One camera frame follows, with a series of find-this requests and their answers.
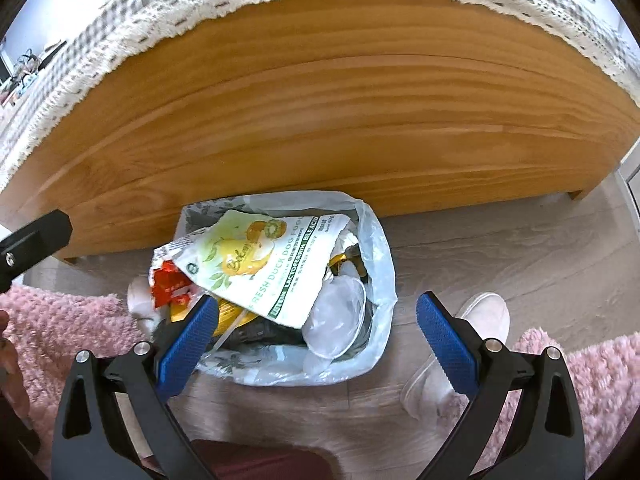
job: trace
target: white lace edge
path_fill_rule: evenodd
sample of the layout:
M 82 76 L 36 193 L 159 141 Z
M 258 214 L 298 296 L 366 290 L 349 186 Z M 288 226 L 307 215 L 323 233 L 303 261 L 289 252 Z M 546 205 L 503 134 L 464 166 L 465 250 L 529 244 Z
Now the white lace edge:
M 165 38 L 184 34 L 203 20 L 221 18 L 243 6 L 270 1 L 273 0 L 160 0 L 151 2 L 130 16 L 85 55 L 82 62 L 60 81 L 30 118 L 27 127 L 0 166 L 0 191 L 6 188 L 18 168 L 62 118 L 127 57 L 140 54 Z M 566 9 L 553 6 L 548 0 L 455 1 L 482 5 L 500 14 L 515 16 L 560 37 L 625 89 L 636 105 L 640 106 L 640 79 L 636 58 L 616 33 L 607 25 L 599 23 L 593 15 L 593 23 L 597 23 L 600 31 L 604 30 L 612 38 L 612 42 L 619 48 L 618 52 L 607 48 L 597 34 L 575 20 Z M 564 2 L 580 8 L 581 13 L 590 15 L 579 4 L 571 0 Z

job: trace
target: maroon fabric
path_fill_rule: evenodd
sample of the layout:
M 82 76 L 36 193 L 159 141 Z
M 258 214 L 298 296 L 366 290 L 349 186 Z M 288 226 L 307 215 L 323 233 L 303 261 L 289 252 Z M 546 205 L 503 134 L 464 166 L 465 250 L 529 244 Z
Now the maroon fabric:
M 328 462 L 311 451 L 194 440 L 191 445 L 220 480 L 334 480 Z M 156 468 L 154 457 L 143 461 Z

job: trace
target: pink fluffy fabric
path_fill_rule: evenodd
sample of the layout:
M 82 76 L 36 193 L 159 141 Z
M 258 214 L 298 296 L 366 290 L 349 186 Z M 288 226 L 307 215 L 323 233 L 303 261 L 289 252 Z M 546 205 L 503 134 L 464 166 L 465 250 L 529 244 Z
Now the pink fluffy fabric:
M 542 329 L 527 330 L 513 350 L 540 354 L 547 346 L 560 345 Z M 611 453 L 640 405 L 640 333 L 622 336 L 565 356 L 580 406 L 587 476 L 590 476 Z M 519 392 L 511 392 L 504 403 L 484 453 L 475 470 L 495 462 L 502 448 Z M 467 405 L 465 396 L 454 394 L 439 407 L 438 426 L 449 433 Z
M 30 417 L 42 440 L 36 462 L 49 474 L 53 426 L 76 353 L 121 354 L 144 337 L 114 294 L 84 298 L 14 285 L 0 294 L 0 309 L 10 316 L 4 335 L 18 351 Z

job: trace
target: wooden panel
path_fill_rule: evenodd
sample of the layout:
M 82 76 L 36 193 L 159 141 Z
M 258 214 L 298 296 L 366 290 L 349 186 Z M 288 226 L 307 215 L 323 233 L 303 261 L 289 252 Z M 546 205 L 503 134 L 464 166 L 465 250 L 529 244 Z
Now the wooden panel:
M 640 113 L 559 38 L 451 0 L 279 0 L 127 59 L 0 194 L 63 256 L 161 244 L 184 204 L 339 189 L 380 216 L 591 189 Z

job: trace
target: dog food package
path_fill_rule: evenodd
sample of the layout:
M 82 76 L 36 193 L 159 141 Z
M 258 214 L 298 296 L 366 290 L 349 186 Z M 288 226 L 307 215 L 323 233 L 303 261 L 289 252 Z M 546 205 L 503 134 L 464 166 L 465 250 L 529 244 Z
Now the dog food package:
M 196 285 L 278 324 L 301 328 L 318 296 L 344 214 L 272 218 L 226 211 L 154 251 Z

